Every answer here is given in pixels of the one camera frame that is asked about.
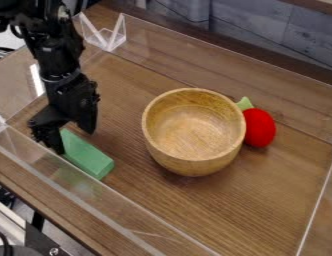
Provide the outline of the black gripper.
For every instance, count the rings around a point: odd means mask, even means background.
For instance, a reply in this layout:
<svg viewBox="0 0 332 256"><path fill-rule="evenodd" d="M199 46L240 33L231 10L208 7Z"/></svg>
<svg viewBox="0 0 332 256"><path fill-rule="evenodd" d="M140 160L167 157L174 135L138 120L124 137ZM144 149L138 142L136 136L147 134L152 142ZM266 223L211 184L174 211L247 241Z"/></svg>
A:
<svg viewBox="0 0 332 256"><path fill-rule="evenodd" d="M41 78L48 105L31 117L27 126L35 142L43 142L57 155L64 153L60 127L75 121L88 134L96 129L98 102L96 82L76 69L63 75Z"/></svg>

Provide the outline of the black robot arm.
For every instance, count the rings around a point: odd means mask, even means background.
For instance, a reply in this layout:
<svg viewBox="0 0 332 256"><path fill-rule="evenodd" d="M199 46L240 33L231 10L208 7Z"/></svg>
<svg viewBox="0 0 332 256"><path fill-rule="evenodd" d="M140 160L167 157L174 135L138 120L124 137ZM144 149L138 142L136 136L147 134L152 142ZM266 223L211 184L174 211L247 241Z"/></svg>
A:
<svg viewBox="0 0 332 256"><path fill-rule="evenodd" d="M0 0L0 32L21 39L39 66L45 107L28 120L35 141L64 153L60 128L69 122L88 134L96 129L96 82L82 73L84 50L63 0Z"/></svg>

